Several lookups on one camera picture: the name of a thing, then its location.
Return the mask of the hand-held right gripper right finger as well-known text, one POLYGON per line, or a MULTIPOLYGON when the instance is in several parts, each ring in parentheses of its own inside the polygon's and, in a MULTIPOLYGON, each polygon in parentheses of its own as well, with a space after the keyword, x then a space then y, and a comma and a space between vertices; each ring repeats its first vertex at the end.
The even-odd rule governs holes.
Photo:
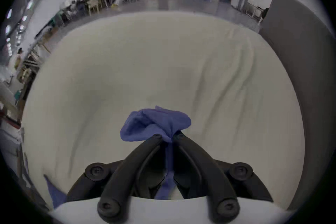
POLYGON ((181 131, 172 141, 174 181, 185 199, 207 197, 211 221, 229 223, 236 219, 241 211, 239 197, 273 203, 249 164, 215 160, 181 131))

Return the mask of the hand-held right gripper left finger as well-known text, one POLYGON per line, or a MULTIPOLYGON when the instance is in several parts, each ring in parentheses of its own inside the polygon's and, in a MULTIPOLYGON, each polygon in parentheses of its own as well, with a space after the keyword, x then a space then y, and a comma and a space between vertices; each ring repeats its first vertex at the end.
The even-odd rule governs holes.
POLYGON ((99 197, 96 211, 103 221, 107 223, 125 221, 128 200, 137 173, 146 160, 161 149, 162 144, 162 136, 154 134, 137 146, 124 160, 108 164, 89 164, 67 193, 66 202, 99 197))

